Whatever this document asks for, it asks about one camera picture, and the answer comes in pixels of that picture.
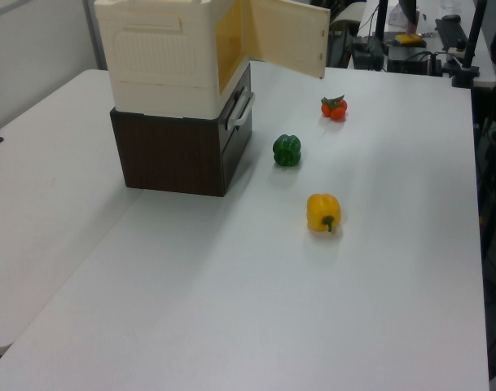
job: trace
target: cabinet door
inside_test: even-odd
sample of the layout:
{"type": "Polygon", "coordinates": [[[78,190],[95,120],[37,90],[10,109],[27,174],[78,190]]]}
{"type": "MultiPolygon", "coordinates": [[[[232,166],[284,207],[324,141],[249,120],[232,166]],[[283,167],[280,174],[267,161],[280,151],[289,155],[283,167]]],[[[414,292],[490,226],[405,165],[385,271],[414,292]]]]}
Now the cabinet door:
{"type": "Polygon", "coordinates": [[[246,53],[323,78],[329,10],[288,0],[244,0],[246,53]]]}

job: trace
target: yellow object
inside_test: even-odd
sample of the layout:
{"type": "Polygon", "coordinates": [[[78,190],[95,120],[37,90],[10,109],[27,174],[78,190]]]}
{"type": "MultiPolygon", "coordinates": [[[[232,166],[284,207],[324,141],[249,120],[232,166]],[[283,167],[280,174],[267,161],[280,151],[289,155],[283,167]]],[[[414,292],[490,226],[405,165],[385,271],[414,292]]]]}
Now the yellow object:
{"type": "Polygon", "coordinates": [[[399,34],[396,36],[396,41],[400,42],[402,46],[418,45],[424,40],[416,34],[399,34]]]}
{"type": "Polygon", "coordinates": [[[338,200],[330,194],[313,194],[307,200],[307,222],[315,231],[332,232],[342,218],[338,200]]]}

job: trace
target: red tomato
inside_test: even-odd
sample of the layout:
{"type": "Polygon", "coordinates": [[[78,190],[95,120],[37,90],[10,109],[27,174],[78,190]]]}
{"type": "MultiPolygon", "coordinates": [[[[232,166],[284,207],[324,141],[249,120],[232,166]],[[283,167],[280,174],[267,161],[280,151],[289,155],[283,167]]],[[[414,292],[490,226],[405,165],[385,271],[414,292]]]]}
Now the red tomato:
{"type": "Polygon", "coordinates": [[[347,111],[347,102],[345,102],[343,99],[340,102],[336,102],[336,105],[343,107],[345,111],[347,111]]]}
{"type": "Polygon", "coordinates": [[[340,108],[333,108],[331,111],[331,119],[334,121],[342,121],[345,118],[345,109],[340,107],[340,108]]]}
{"type": "Polygon", "coordinates": [[[324,116],[331,116],[332,108],[327,103],[322,103],[322,113],[324,116]]]}

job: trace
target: green bell pepper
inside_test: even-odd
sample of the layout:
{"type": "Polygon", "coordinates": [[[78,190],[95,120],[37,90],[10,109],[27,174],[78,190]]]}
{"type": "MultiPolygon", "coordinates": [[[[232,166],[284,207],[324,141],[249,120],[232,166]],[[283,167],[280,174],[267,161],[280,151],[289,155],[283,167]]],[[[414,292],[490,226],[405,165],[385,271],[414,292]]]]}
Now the green bell pepper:
{"type": "Polygon", "coordinates": [[[292,167],[301,158],[301,144],[297,136],[282,134],[273,144],[274,161],[277,165],[292,167]]]}

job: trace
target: drawer handle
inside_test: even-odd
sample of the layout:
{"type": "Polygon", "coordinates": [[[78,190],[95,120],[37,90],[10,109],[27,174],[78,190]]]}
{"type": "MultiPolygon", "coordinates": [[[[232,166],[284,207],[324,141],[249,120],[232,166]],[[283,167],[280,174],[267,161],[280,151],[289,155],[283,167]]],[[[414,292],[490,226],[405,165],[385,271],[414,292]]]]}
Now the drawer handle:
{"type": "Polygon", "coordinates": [[[251,91],[242,91],[226,123],[226,130],[228,132],[236,126],[244,124],[251,112],[253,102],[255,102],[255,94],[251,91]]]}

